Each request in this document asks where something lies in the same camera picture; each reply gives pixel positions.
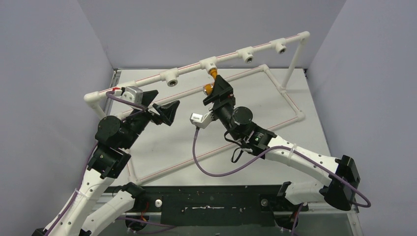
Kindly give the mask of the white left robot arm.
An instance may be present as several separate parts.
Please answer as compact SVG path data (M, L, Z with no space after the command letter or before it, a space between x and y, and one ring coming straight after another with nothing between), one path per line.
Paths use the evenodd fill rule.
M114 88L106 96L134 108L125 118L105 116L98 124L96 143L85 164L84 175L59 214L34 236L96 236L123 213L140 211L146 204L145 190L129 182L109 202L92 211L105 190L115 181L131 158L127 153L150 123L172 125L180 101L148 106L158 95L157 90L142 91L128 87Z

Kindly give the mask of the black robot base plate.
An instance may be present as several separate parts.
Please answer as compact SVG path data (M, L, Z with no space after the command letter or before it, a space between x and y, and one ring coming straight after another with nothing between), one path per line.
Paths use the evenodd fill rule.
M290 228L298 205L281 185L145 186L127 212L160 216L161 224L182 226L279 225Z

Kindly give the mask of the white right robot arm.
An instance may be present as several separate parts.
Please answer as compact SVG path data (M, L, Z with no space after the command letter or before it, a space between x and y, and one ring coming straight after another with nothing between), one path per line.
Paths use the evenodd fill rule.
M270 160L285 164L315 179L314 182L282 184L277 195L277 205L289 210L294 205L309 202L325 202L330 206L349 211L352 206L370 207L370 201L358 191L360 176L353 158L336 158L315 153L288 142L272 131L264 129L253 121L253 114L247 107L236 107L233 87L220 75L214 78L212 91L203 104L213 104L203 120L219 120L225 127L225 140L234 143L242 152L254 158L242 166L222 174L206 171L193 156L198 169L210 177L225 177L248 167L256 160ZM365 204L360 205L355 197L360 196Z

